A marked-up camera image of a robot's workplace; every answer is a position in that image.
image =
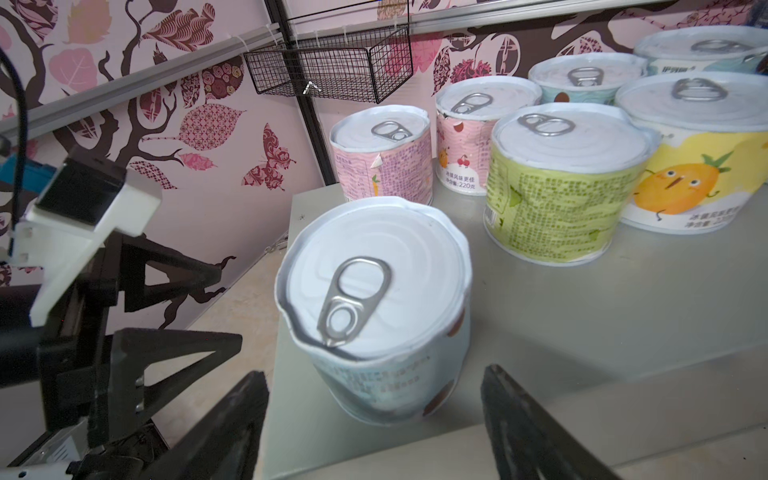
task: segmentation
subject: green label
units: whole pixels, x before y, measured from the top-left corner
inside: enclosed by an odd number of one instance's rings
[[[534,260],[565,263],[603,250],[645,163],[609,174],[526,167],[496,148],[485,222],[502,245]]]

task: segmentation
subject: floor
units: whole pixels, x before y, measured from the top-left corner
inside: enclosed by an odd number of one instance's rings
[[[192,325],[191,328],[196,330],[239,333],[243,335],[243,348],[239,355],[227,362],[226,369],[215,369],[156,414],[154,421],[169,444],[174,445],[178,442],[191,426],[197,423],[249,371],[265,372],[267,382],[271,385],[280,318],[274,305],[273,281],[284,255],[285,250],[265,255]],[[147,384],[165,378],[200,357],[201,355],[188,356],[152,365],[147,369]],[[405,466],[409,455],[413,456],[418,452],[416,455],[418,458],[413,464],[417,466],[409,470],[412,474],[416,474],[419,470],[418,465],[425,464],[424,452],[444,455],[446,451],[455,450],[445,448],[452,442],[457,442],[457,445],[471,445],[473,442],[467,443],[467,438],[470,436],[483,438],[482,427],[478,425],[466,429],[466,432],[459,431],[443,435],[445,437],[443,439],[435,438],[419,442],[422,445],[407,445],[407,448],[404,446],[357,458],[312,472],[303,478],[308,480],[310,478],[317,480],[358,478],[357,472],[379,472],[384,475],[382,478],[391,478],[393,474],[396,477],[398,475],[395,472],[388,472],[391,465]],[[633,465],[623,465],[617,473],[625,480],[719,480],[731,477],[757,480],[768,478],[766,452],[768,452],[768,429],[760,426],[702,445],[695,445],[681,452],[646,459]],[[475,474],[481,473],[479,471],[487,474],[472,475],[475,478],[496,477],[490,451],[472,457],[475,462],[481,463],[471,467],[470,465],[473,464],[467,463],[468,459],[465,459],[459,462],[456,468],[460,469],[459,467],[463,465],[464,468],[473,468]],[[262,478],[260,464],[261,462],[257,464],[254,480]],[[437,472],[425,471],[424,475],[419,473],[416,477],[411,475],[411,478],[467,478],[461,474],[455,476],[458,473],[455,468],[448,471],[453,472],[454,475],[435,476]],[[369,480],[378,478],[376,475],[371,477],[370,473],[367,477]]]

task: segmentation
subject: beige floor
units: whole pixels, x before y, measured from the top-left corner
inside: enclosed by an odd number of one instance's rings
[[[171,445],[249,371],[265,372],[267,382],[272,384],[279,321],[273,301],[273,281],[284,254],[285,250],[268,253],[192,325],[191,329],[196,330],[239,333],[243,335],[243,348],[240,354],[194,383],[156,414],[154,421]],[[197,358],[200,356],[155,364],[147,369],[147,383],[163,379]],[[487,443],[482,426],[477,425],[418,444],[332,465],[302,478],[497,478],[490,447],[483,443],[483,438]],[[470,452],[466,445],[476,445],[477,451]],[[453,460],[447,459],[445,452],[454,452],[450,455]],[[626,480],[763,480],[768,478],[766,452],[768,429],[758,427],[682,452],[625,465],[617,472]],[[434,462],[425,462],[430,455]],[[261,463],[257,465],[254,480],[262,478]],[[438,468],[440,472],[437,472],[434,468],[424,468],[425,463],[443,464],[446,468]]]

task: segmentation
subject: pink label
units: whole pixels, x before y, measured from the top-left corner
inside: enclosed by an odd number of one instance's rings
[[[459,120],[437,114],[438,178],[463,194],[485,194],[496,120]]]
[[[419,139],[394,150],[350,153],[333,149],[336,172],[350,200],[396,196],[417,204],[432,200],[432,138]]]

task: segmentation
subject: metal mesh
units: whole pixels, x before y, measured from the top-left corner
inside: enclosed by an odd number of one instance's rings
[[[413,76],[409,26],[283,42],[245,54],[260,94],[380,103]]]

